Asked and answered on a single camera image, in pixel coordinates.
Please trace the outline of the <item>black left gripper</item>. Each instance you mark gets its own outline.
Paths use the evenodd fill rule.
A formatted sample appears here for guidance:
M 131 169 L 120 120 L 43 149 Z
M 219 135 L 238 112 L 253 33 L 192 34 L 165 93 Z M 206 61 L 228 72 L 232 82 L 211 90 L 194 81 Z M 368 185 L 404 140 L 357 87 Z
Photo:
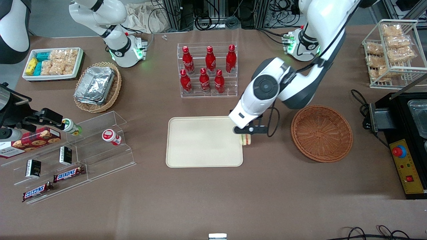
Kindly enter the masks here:
M 247 126 L 240 129 L 238 126 L 235 126 L 233 128 L 233 132 L 235 134 L 238 134 L 240 138 L 244 137 L 244 135 L 255 135 L 255 134 L 261 134 L 266 135 L 268 133 L 269 128 L 264 125 L 254 125 L 254 124 L 248 124 Z

